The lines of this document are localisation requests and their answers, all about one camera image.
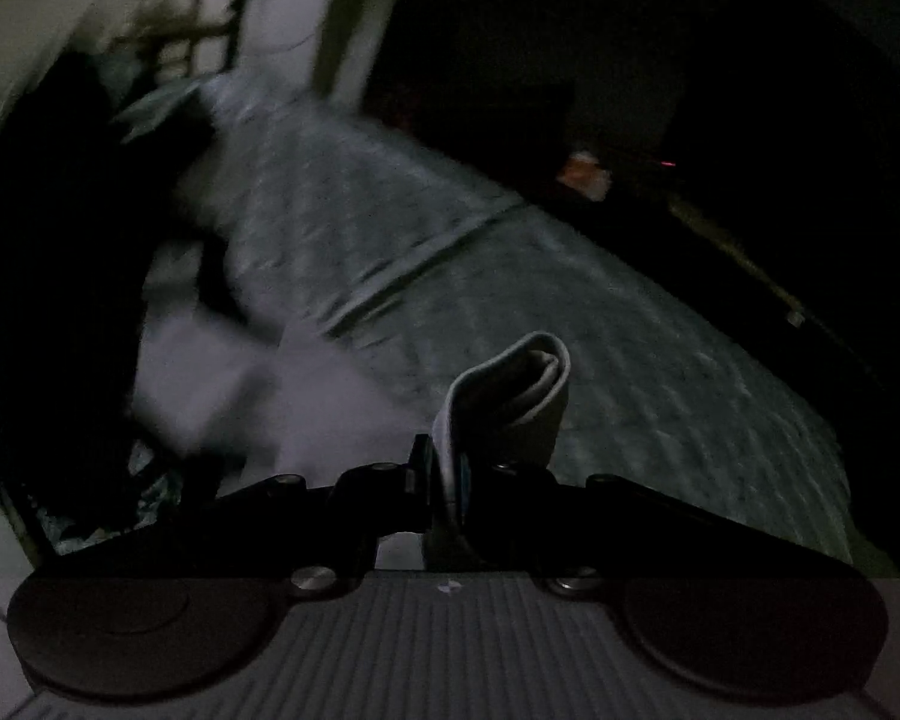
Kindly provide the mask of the white garment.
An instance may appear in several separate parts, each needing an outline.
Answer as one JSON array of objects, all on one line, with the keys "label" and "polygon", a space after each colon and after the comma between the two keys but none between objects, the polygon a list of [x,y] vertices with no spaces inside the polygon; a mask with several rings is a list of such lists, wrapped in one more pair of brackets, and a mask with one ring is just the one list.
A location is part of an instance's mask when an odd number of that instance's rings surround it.
[{"label": "white garment", "polygon": [[437,569],[437,520],[460,461],[549,470],[569,393],[571,356],[551,333],[526,335],[448,387],[432,424],[393,405],[333,344],[300,323],[237,323],[201,302],[160,298],[149,317],[134,408],[154,439],[149,491],[160,515],[191,520],[279,475],[310,488],[375,461],[401,463],[425,434],[437,492],[425,534],[380,543],[377,562]]}]

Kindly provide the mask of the grey quilted bed cover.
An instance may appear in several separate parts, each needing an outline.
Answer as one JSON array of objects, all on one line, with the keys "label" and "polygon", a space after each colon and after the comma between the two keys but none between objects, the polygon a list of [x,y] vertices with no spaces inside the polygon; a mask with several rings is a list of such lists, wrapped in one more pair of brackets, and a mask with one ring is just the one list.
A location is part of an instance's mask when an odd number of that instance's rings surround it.
[{"label": "grey quilted bed cover", "polygon": [[433,415],[464,371],[535,332],[571,355],[554,471],[617,473],[837,559],[831,431],[694,310],[515,193],[306,94],[242,76],[126,110],[144,163],[229,243],[211,298],[310,330]]}]

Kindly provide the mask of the orange white package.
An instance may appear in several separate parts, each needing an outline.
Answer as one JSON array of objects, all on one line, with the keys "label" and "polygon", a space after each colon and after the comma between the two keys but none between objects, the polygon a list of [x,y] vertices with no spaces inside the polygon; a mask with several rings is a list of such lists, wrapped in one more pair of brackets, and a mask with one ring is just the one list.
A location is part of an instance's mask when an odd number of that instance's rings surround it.
[{"label": "orange white package", "polygon": [[610,190],[610,173],[592,153],[577,151],[567,160],[559,182],[592,202],[601,202]]}]

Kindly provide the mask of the dark garment pile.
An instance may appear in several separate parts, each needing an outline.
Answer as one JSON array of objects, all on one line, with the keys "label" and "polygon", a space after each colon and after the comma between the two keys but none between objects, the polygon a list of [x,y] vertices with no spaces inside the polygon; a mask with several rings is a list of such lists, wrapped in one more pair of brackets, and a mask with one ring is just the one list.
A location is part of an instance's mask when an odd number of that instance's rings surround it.
[{"label": "dark garment pile", "polygon": [[0,119],[0,483],[69,538],[121,532],[148,281],[194,252],[194,299],[261,343],[230,268],[232,224],[205,197],[224,138],[205,90],[115,89],[105,55],[68,44]]}]

